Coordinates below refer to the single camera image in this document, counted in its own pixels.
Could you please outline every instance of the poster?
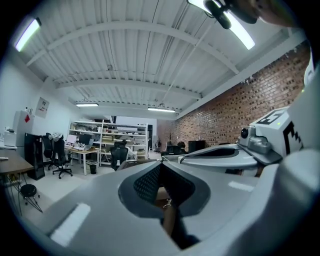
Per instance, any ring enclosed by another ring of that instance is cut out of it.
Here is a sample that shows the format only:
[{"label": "poster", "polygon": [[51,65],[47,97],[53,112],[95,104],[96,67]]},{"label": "poster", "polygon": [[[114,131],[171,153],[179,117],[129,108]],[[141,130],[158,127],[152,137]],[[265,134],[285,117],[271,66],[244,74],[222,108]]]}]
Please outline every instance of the poster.
[{"label": "poster", "polygon": [[40,97],[38,105],[36,106],[35,115],[41,118],[46,118],[49,104],[49,101]]}]

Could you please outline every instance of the black speaker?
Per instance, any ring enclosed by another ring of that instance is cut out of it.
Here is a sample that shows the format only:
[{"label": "black speaker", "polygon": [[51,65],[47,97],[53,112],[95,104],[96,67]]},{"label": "black speaker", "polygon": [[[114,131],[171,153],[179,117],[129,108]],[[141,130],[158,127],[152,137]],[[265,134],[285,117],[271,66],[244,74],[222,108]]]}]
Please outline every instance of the black speaker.
[{"label": "black speaker", "polygon": [[188,141],[188,152],[192,153],[198,150],[203,150],[206,148],[205,140],[189,140]]},{"label": "black speaker", "polygon": [[36,181],[45,176],[42,139],[39,135],[24,134],[24,159],[34,167],[27,175]]}]

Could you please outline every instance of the floor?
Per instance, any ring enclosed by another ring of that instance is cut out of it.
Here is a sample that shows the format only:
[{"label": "floor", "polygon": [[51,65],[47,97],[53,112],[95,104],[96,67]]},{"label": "floor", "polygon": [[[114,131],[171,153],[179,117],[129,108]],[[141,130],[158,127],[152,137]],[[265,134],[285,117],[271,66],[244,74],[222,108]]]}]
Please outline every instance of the floor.
[{"label": "floor", "polygon": [[[150,151],[149,158],[160,159],[161,156],[160,153]],[[52,204],[63,198],[65,195],[69,194],[81,184],[92,179],[96,179],[101,175],[114,172],[111,167],[106,167],[105,165],[103,165],[97,168],[96,174],[91,174],[90,171],[87,170],[87,175],[84,175],[83,164],[79,164],[78,161],[73,161],[73,166],[71,166],[71,169],[73,176],[71,177],[69,174],[62,174],[62,179],[58,178],[59,173],[53,175],[52,169],[48,171],[47,166],[45,167],[45,177],[39,180],[31,179],[27,175],[25,175],[26,182],[28,184],[33,184],[36,186],[40,198],[36,196],[35,199],[37,200],[43,212],[45,212]],[[16,205],[18,205],[18,192],[13,187],[8,188],[7,192],[11,198],[14,198]],[[25,201],[21,196],[19,197],[19,201],[22,216],[37,225],[39,217],[42,213],[29,204],[25,205]]]}]

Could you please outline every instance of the computer monitor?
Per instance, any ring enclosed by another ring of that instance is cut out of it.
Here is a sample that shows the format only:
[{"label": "computer monitor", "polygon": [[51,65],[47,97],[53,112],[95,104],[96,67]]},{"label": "computer monitor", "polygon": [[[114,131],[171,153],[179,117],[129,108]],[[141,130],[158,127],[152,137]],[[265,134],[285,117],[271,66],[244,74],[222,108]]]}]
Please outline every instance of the computer monitor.
[{"label": "computer monitor", "polygon": [[75,144],[76,141],[77,141],[77,135],[68,134],[68,136],[66,137],[66,142],[70,144]]},{"label": "computer monitor", "polygon": [[90,139],[91,139],[90,134],[80,134],[79,135],[79,143],[89,145]]}]

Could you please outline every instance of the brick wall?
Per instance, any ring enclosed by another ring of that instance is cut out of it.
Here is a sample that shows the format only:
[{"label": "brick wall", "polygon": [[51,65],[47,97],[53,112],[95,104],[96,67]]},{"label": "brick wall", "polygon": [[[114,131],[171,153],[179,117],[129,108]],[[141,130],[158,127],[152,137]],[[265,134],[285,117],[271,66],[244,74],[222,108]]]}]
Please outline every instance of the brick wall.
[{"label": "brick wall", "polygon": [[310,49],[302,43],[218,97],[176,121],[157,120],[157,136],[165,149],[169,140],[176,145],[200,136],[207,147],[235,143],[241,127],[273,109],[290,105],[304,87]]}]

